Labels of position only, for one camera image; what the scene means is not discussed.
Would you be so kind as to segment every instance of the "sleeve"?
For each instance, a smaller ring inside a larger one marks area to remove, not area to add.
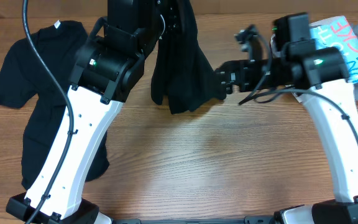
[[[21,108],[35,94],[35,88],[25,79],[14,47],[8,51],[0,71],[0,105]]]

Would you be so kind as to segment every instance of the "table surface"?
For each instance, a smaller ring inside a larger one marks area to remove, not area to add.
[[[340,14],[312,14],[311,20]],[[358,23],[358,13],[345,14]],[[216,68],[244,58],[233,34],[254,23],[268,37],[284,14],[197,17],[201,48]],[[33,32],[57,19],[30,19]],[[24,38],[20,19],[0,19],[0,69],[10,46]],[[110,167],[85,185],[83,197],[114,218],[144,220],[240,218],[333,198],[333,186],[318,133],[305,109],[290,96],[267,104],[237,103],[244,94],[211,100],[194,113],[171,115],[150,97],[157,52],[108,131]],[[22,193],[22,133],[37,102],[22,109],[0,106],[0,223],[21,223],[5,212],[9,197]]]

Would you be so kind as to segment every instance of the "black cloth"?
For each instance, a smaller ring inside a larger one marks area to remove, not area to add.
[[[172,114],[194,111],[211,98],[225,99],[220,82],[197,41],[196,18],[189,0],[183,0],[185,31],[166,32],[158,41],[157,64],[152,77],[152,99],[161,105],[168,96]]]
[[[76,51],[87,38],[82,23],[63,21],[39,30],[31,38],[49,69],[65,91],[75,63]],[[0,105],[21,108],[35,94],[39,99],[23,134],[22,185],[27,190],[36,180],[62,122],[65,102],[27,40],[17,41],[8,51],[0,72]],[[108,168],[106,136],[95,155],[86,181]]]

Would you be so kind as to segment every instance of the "black shirt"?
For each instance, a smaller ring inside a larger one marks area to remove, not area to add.
[[[39,54],[65,91],[75,63],[76,51],[87,34],[82,23],[63,21],[31,35]],[[65,102],[47,72],[30,49],[27,40],[17,41],[8,51],[0,72],[0,105],[21,108],[35,94],[39,99],[23,134],[22,185],[34,183],[48,156],[62,122]],[[86,181],[101,176],[109,166],[106,135],[95,155]]]

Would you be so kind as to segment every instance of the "white tag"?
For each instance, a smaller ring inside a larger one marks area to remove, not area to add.
[[[59,28],[59,26],[60,26],[60,21],[58,20],[55,22],[55,28],[57,29],[57,28]]]

